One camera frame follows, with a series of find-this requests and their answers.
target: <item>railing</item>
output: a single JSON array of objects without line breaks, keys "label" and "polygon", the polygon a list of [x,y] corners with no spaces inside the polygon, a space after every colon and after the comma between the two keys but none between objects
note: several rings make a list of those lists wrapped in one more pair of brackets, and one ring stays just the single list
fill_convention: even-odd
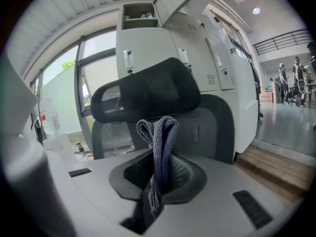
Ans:
[{"label": "railing", "polygon": [[301,45],[312,42],[313,38],[307,29],[281,34],[271,39],[254,44],[258,55],[279,50],[293,45]]}]

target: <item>ceiling light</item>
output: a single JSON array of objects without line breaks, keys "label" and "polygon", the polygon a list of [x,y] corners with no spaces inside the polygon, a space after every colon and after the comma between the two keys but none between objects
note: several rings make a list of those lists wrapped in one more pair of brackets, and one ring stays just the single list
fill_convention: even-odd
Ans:
[{"label": "ceiling light", "polygon": [[252,11],[252,13],[255,14],[255,15],[259,14],[259,12],[260,12],[259,8],[254,8],[253,11]]}]

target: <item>gray towel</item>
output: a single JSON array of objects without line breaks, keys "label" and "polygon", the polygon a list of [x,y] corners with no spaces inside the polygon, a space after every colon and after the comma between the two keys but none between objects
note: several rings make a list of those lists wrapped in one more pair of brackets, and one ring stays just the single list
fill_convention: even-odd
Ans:
[{"label": "gray towel", "polygon": [[162,117],[151,124],[146,120],[137,123],[137,132],[145,140],[154,153],[154,175],[151,178],[149,204],[155,216],[160,208],[161,195],[168,185],[169,157],[179,129],[178,122],[169,116]]}]

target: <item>gray mesh chair back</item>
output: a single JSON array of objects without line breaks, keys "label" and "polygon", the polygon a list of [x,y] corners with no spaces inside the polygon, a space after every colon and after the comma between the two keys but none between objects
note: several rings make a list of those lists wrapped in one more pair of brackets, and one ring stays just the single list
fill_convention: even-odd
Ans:
[{"label": "gray mesh chair back", "polygon": [[233,160],[229,106],[220,97],[200,95],[191,73],[175,58],[100,87],[92,96],[91,113],[96,119],[94,159],[148,148],[137,134],[137,121],[169,115],[180,125],[173,153]]}]

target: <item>concrete floor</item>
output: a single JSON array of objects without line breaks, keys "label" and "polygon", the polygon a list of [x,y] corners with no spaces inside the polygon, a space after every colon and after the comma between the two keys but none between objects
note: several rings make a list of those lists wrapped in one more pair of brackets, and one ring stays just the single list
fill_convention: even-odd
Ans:
[{"label": "concrete floor", "polygon": [[316,157],[316,108],[263,102],[261,112],[257,139]]}]

